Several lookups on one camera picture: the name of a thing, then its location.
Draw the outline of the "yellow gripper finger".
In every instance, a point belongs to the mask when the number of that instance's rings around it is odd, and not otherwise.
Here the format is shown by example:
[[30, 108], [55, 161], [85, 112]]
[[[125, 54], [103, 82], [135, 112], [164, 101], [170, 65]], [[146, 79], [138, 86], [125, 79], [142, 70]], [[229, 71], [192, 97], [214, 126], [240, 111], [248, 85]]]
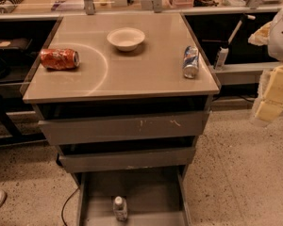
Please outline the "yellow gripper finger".
[[264, 71], [254, 102], [254, 122], [272, 122], [283, 112], [283, 65]]
[[271, 22], [263, 25], [248, 38], [248, 42], [256, 46], [267, 45], [269, 40], [270, 27]]

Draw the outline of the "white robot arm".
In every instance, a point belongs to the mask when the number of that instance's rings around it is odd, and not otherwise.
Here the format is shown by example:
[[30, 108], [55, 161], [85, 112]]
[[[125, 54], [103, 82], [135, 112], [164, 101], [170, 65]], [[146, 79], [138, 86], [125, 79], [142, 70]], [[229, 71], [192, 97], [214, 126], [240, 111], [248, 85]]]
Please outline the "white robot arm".
[[283, 111], [283, 8], [271, 22], [253, 33], [248, 42], [257, 46], [266, 45], [268, 55], [282, 62], [282, 65], [262, 73], [258, 97], [252, 107], [251, 122], [267, 126]]

